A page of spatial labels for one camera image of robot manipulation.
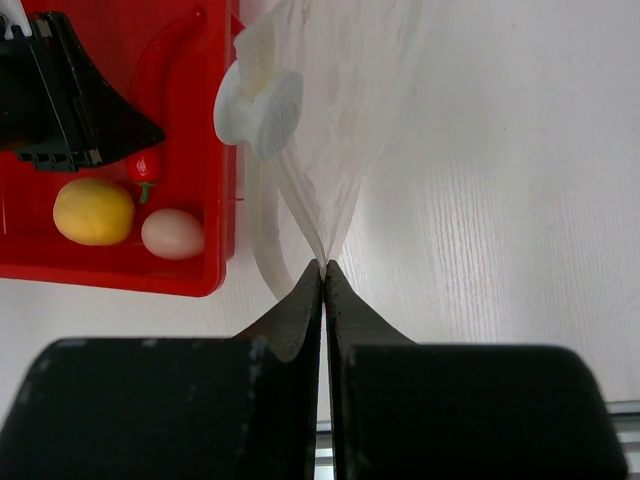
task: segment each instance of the egg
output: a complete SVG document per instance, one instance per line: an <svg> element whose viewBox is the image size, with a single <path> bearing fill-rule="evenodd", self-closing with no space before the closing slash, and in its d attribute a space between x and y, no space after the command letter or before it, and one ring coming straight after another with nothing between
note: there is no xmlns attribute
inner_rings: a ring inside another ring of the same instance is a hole
<svg viewBox="0 0 640 480"><path fill-rule="evenodd" d="M175 208L153 212L142 224L142 243L156 257L185 260L204 250L204 229L191 214Z"/></svg>

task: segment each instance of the yellow lemon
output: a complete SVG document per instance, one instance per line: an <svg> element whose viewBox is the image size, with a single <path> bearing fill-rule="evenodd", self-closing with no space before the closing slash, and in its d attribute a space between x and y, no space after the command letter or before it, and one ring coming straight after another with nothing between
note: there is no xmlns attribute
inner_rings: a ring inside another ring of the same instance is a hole
<svg viewBox="0 0 640 480"><path fill-rule="evenodd" d="M66 184L53 205L62 235L81 245L115 245L131 233L135 205L129 193L108 180L81 178Z"/></svg>

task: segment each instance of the red plastic tray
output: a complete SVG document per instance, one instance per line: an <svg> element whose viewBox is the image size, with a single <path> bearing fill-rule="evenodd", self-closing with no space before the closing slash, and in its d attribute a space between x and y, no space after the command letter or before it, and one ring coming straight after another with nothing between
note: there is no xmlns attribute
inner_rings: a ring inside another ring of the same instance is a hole
<svg viewBox="0 0 640 480"><path fill-rule="evenodd" d="M0 277L204 296L224 280L234 250L235 155L212 125L218 86L232 60L231 24L237 0L24 0L27 12L66 13L102 75L126 97L136 62L165 25L205 9L206 27L181 45L166 81L167 135L164 177L138 208L130 238L110 247L85 247L55 228L58 190L79 176L110 178L139 190L123 162L78 174L36 172L12 154L0 155ZM189 211L204 222L205 252L185 261L151 255L140 227L165 207Z"/></svg>

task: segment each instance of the white plastic tube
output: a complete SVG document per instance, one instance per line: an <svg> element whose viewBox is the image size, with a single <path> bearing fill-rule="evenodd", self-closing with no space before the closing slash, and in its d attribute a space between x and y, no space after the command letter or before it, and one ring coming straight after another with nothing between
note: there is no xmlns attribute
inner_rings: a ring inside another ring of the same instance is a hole
<svg viewBox="0 0 640 480"><path fill-rule="evenodd" d="M270 17L266 15L260 19L235 41L240 87L243 96L250 101L275 74L274 32ZM273 295L280 300L293 289L294 282L280 243L278 190L269 169L249 147L245 148L245 206L258 270Z"/></svg>

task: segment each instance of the white wooden surface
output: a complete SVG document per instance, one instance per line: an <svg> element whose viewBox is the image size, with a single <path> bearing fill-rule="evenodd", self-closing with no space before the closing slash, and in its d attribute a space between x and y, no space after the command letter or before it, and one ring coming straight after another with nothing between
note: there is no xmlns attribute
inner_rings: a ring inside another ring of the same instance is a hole
<svg viewBox="0 0 640 480"><path fill-rule="evenodd" d="M640 2L445 2L362 188L340 260L356 290L418 341L568 345L609 400L639 399L638 45ZM203 299L0 280L0 411L58 337L247 326L274 301L241 209L237 237Z"/></svg>

